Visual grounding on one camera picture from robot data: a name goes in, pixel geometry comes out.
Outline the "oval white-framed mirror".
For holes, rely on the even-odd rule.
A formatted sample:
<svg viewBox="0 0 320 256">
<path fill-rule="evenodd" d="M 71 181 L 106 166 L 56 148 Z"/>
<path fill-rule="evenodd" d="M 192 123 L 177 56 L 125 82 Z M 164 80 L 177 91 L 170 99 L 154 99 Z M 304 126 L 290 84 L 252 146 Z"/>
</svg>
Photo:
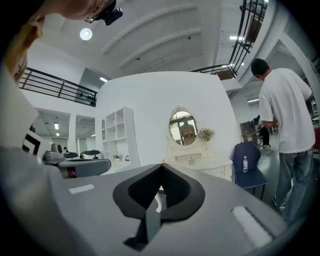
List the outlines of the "oval white-framed mirror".
<svg viewBox="0 0 320 256">
<path fill-rule="evenodd" d="M 183 150 L 191 149 L 198 140 L 198 123 L 190 110 L 177 105 L 168 120 L 167 143 Z"/>
</svg>

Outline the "brown cabinet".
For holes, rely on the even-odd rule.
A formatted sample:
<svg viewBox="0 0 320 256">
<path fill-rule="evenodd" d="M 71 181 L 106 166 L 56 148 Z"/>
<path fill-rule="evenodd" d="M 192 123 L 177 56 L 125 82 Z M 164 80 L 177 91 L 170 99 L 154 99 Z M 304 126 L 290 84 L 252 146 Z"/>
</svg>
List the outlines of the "brown cabinet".
<svg viewBox="0 0 320 256">
<path fill-rule="evenodd" d="M 240 131 L 244 142 L 252 142 L 257 147 L 260 146 L 260 129 L 253 120 L 241 123 Z"/>
</svg>

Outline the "pink flower bouquet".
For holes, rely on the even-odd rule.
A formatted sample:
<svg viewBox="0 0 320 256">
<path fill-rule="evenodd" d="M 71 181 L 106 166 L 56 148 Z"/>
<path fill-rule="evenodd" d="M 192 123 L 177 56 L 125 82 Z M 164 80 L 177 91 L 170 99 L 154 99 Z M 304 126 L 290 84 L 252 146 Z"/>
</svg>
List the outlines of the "pink flower bouquet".
<svg viewBox="0 0 320 256">
<path fill-rule="evenodd" d="M 197 133 L 197 139 L 204 150 L 208 150 L 208 142 L 214 137 L 215 131 L 210 128 L 202 128 Z"/>
</svg>

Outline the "white vanity table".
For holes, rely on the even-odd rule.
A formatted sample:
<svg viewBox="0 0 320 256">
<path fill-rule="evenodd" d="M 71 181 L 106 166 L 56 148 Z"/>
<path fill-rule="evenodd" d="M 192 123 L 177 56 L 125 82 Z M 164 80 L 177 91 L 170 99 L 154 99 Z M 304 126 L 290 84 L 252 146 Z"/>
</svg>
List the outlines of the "white vanity table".
<svg viewBox="0 0 320 256">
<path fill-rule="evenodd" d="M 194 158 L 194 165 L 189 165 L 189 157 Z M 229 158 L 203 149 L 198 140 L 195 146 L 190 149 L 168 145 L 167 141 L 163 162 L 219 177 L 230 182 L 233 181 L 233 162 Z"/>
</svg>

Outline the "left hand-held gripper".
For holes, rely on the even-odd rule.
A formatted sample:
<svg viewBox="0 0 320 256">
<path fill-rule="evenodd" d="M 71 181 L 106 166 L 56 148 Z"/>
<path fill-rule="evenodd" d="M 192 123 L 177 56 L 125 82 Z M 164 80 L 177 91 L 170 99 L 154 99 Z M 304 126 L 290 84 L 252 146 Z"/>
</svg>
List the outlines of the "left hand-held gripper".
<svg viewBox="0 0 320 256">
<path fill-rule="evenodd" d="M 65 158 L 60 145 L 30 130 L 38 114 L 4 65 L 0 65 L 0 147 L 36 156 L 45 164 L 58 167 L 66 179 L 99 176 L 111 168 L 107 159 Z"/>
</svg>

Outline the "dark blue chair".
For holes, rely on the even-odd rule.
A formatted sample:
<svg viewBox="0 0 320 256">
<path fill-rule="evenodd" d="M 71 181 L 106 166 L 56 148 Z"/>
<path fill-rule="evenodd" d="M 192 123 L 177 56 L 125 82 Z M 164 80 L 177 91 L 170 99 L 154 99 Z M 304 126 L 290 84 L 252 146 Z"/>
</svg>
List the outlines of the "dark blue chair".
<svg viewBox="0 0 320 256">
<path fill-rule="evenodd" d="M 248 170 L 243 172 L 243 159 L 247 157 Z M 261 157 L 259 148 L 250 142 L 242 142 L 234 147 L 232 163 L 234 169 L 234 182 L 244 190 L 252 189 L 252 194 L 256 188 L 261 187 L 260 200 L 263 199 L 268 180 L 258 168 Z"/>
</svg>

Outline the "white shelf unit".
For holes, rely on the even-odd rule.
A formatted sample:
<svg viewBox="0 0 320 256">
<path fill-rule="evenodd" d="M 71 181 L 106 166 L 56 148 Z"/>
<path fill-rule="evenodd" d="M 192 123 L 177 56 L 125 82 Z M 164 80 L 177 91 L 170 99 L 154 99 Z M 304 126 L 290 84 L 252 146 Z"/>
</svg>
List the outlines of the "white shelf unit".
<svg viewBox="0 0 320 256">
<path fill-rule="evenodd" d="M 132 109 L 123 107 L 104 116 L 101 137 L 103 157 L 111 162 L 111 168 L 104 175 L 140 167 Z M 120 162 L 115 161 L 114 155 L 120 156 Z"/>
</svg>

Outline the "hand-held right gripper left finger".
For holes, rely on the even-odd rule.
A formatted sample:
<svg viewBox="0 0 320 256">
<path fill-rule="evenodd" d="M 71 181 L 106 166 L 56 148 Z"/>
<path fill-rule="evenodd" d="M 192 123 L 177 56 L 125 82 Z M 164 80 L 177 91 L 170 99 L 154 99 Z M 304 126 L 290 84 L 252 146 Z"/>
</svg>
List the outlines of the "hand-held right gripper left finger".
<svg viewBox="0 0 320 256">
<path fill-rule="evenodd" d="M 144 218 L 162 185 L 162 165 L 140 167 L 138 173 L 120 182 L 113 190 L 113 200 L 124 216 Z"/>
</svg>

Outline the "black metal railing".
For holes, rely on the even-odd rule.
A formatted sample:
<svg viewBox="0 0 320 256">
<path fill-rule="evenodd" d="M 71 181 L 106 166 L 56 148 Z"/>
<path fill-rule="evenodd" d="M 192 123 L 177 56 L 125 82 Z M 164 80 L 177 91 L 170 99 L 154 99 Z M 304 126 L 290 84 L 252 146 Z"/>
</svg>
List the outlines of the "black metal railing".
<svg viewBox="0 0 320 256">
<path fill-rule="evenodd" d="M 245 65 L 245 58 L 250 54 L 263 24 L 268 0 L 241 0 L 239 28 L 232 41 L 232 52 L 228 60 L 218 64 L 195 69 L 195 73 L 217 75 L 220 80 L 235 79 L 241 67 Z"/>
<path fill-rule="evenodd" d="M 86 106 L 95 107 L 97 103 L 97 91 L 29 67 L 22 75 L 18 86 L 22 90 L 77 102 Z"/>
</svg>

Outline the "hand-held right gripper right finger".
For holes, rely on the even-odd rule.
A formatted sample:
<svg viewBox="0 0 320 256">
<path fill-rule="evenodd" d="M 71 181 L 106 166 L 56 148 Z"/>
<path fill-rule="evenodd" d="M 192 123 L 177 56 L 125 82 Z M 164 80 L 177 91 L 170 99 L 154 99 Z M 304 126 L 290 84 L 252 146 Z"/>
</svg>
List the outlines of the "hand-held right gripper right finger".
<svg viewBox="0 0 320 256">
<path fill-rule="evenodd" d="M 206 196 L 199 181 L 168 164 L 161 167 L 161 187 L 166 197 L 162 221 L 187 220 L 202 206 Z"/>
</svg>

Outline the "round ceiling lamp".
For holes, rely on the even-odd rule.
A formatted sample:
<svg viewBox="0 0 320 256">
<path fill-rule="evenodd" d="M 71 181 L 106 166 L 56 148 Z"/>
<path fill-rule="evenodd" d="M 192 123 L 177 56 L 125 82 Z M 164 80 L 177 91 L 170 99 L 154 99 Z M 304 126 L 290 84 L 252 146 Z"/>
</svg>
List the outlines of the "round ceiling lamp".
<svg viewBox="0 0 320 256">
<path fill-rule="evenodd" d="M 83 28 L 80 31 L 79 36 L 83 41 L 88 41 L 92 38 L 93 32 L 89 28 Z"/>
</svg>

